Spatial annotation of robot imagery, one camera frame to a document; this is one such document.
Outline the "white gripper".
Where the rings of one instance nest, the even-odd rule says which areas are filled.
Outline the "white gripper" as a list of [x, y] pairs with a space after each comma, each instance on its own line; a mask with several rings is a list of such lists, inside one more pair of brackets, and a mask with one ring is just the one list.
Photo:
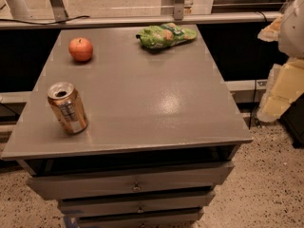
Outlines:
[[[277, 42], [283, 16], [278, 16], [257, 35], [259, 40]], [[265, 123], [278, 120], [304, 93], [304, 60], [290, 58], [283, 66], [274, 64], [256, 116]]]

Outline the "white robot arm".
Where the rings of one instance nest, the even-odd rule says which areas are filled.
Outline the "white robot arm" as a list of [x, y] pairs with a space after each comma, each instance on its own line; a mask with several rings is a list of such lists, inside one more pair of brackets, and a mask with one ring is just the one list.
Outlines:
[[304, 0], [294, 0], [257, 38], [278, 41], [279, 51], [288, 56], [286, 63], [274, 64], [270, 70], [256, 113], [260, 121], [270, 123], [304, 93]]

